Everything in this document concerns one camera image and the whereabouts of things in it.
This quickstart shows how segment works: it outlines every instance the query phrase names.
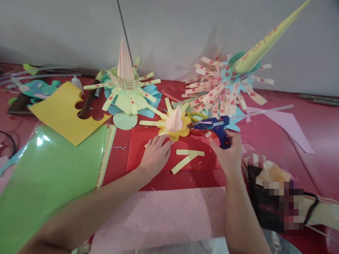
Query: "yellow paper cone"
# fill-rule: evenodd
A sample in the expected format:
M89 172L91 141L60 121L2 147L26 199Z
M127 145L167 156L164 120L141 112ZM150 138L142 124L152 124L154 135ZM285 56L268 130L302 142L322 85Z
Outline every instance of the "yellow paper cone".
M237 73L245 73L251 71L254 66L262 59L266 52L274 45L279 37L285 32L285 30L294 22L301 11L309 3L306 1L300 6L294 13L280 23L275 29L272 30L264 39L251 48L243 57L234 63L232 68Z

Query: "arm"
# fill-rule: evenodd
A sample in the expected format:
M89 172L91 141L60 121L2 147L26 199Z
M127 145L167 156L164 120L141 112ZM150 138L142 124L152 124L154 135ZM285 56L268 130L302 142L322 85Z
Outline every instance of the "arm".
M173 141L168 135L148 142L140 166L118 180L78 199L57 213L20 250L26 253L71 253L91 237L120 207L166 165Z
M223 150L210 139L211 148L226 175L225 238L230 253L271 253L254 213L241 173L240 134L226 130L232 145Z

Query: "pink paper sheet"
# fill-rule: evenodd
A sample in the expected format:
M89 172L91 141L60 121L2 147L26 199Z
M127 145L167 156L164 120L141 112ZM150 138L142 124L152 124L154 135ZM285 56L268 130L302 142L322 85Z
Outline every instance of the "pink paper sheet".
M225 188L137 192L94 235L91 254L223 236Z
M3 156L0 157L0 168L2 168L3 166L6 165L6 163L8 162L8 157L7 156ZM8 181L10 180L13 171L15 169L15 165L12 165L10 167L8 167L5 171L2 177L0 177L0 194L4 191Z
M262 111L262 109L247 107L247 112L249 113L257 111ZM293 114L280 111L267 112L264 114L280 125L306 153L315 153Z

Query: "hand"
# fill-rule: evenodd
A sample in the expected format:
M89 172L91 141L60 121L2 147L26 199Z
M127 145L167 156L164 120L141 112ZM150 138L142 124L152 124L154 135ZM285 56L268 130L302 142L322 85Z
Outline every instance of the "hand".
M171 145L174 141L169 140L163 145L165 139L169 137L169 135L155 136L147 144L139 167L146 170L153 177L164 168L171 155Z
M227 136L230 138L231 147L228 149L221 149L215 142L209 138L209 144L215 152L221 168L224 170L226 176L242 177L241 174L241 160L243 157L241 149L241 136L238 133L225 130Z

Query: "black cable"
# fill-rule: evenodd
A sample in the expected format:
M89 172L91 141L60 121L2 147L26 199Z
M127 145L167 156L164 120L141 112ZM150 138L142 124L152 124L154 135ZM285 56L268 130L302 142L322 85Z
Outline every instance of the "black cable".
M304 220L304 226L305 226L305 225L308 223L308 221L310 220L313 210L314 210L315 207L319 204L320 199L319 199L319 197L318 197L317 195L315 195L315 194L313 194L313 193L310 193L310 192L304 192L304 195L315 197L315 201L314 201L314 203L310 206L310 208L308 209L306 218L305 218L305 220Z
M9 157L9 158L12 158L16 153L17 153L17 146L15 144L15 141L14 139L12 138L11 135L9 135L7 132L4 132L4 131L0 131L1 133L5 134L12 142L13 144L13 152L12 152L12 155Z

